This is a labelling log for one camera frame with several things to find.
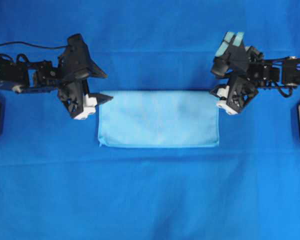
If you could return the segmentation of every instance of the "blue background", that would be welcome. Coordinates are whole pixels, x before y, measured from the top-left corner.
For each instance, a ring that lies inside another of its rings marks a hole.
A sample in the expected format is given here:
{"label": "blue background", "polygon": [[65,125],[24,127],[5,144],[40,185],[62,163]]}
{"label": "blue background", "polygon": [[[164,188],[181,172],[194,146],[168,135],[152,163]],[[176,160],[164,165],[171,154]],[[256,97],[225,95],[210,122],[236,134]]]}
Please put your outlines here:
{"label": "blue background", "polygon": [[[226,31],[267,58],[300,57],[300,0],[0,1],[0,43],[81,33],[109,76],[92,91],[209,89]],[[56,64],[62,50],[0,52]],[[300,88],[221,111],[208,149],[99,147],[98,116],[71,120],[56,94],[0,92],[0,240],[300,239]]]}

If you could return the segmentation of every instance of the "blue fabric surface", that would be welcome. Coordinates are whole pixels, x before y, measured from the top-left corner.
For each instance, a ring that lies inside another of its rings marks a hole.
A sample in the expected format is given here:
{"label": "blue fabric surface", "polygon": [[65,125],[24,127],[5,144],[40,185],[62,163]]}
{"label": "blue fabric surface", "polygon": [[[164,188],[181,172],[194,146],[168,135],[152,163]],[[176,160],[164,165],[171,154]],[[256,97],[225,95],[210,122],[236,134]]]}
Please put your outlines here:
{"label": "blue fabric surface", "polygon": [[217,98],[207,91],[104,91],[98,140],[117,148],[212,148],[219,145]]}
{"label": "blue fabric surface", "polygon": [[[0,1],[0,43],[82,33],[109,75],[92,91],[211,88],[227,31],[267,58],[300,57],[300,1]],[[61,53],[0,52],[55,64]],[[221,111],[219,147],[194,149],[98,147],[97,117],[71,120],[56,94],[0,92],[0,240],[300,239],[300,88]]]}

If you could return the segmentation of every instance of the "folded cloth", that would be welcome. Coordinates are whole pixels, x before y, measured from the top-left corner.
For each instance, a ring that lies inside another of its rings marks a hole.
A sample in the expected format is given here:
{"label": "folded cloth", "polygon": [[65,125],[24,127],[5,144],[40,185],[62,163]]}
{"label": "folded cloth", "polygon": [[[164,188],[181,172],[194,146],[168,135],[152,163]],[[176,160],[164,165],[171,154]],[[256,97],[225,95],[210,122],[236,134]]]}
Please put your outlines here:
{"label": "folded cloth", "polygon": [[100,145],[117,148],[204,148],[219,145],[217,99],[206,91],[104,91]]}

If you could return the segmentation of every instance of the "wire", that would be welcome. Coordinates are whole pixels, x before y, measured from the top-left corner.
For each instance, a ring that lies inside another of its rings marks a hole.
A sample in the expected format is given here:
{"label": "wire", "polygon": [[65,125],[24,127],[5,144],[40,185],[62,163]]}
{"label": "wire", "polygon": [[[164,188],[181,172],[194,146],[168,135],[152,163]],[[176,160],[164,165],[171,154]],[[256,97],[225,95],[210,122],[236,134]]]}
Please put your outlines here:
{"label": "wire", "polygon": [[65,49],[67,47],[67,45],[66,46],[54,46],[54,47],[40,46],[40,45],[27,43],[27,42],[24,42],[24,41],[9,41],[9,42],[5,42],[5,43],[0,43],[0,47],[1,46],[6,46],[6,45],[12,45],[12,44],[23,44],[23,45],[27,45],[27,46],[34,47],[34,48],[49,49],[49,50]]}
{"label": "wire", "polygon": [[292,93],[293,93],[293,88],[292,87],[289,87],[289,93],[286,94],[284,91],[282,91],[281,87],[278,85],[278,83],[276,82],[273,82],[274,85],[277,87],[279,93],[284,97],[284,98],[289,98],[292,96]]}

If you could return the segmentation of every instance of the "light blue towel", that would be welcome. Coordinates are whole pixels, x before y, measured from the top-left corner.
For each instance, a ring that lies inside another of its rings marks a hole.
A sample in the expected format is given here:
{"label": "light blue towel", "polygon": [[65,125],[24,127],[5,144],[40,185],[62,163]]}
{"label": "light blue towel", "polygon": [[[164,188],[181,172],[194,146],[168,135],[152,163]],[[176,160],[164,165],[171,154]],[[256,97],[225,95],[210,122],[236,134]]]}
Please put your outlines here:
{"label": "light blue towel", "polygon": [[219,144],[217,99],[206,91],[104,91],[100,145],[203,148]]}

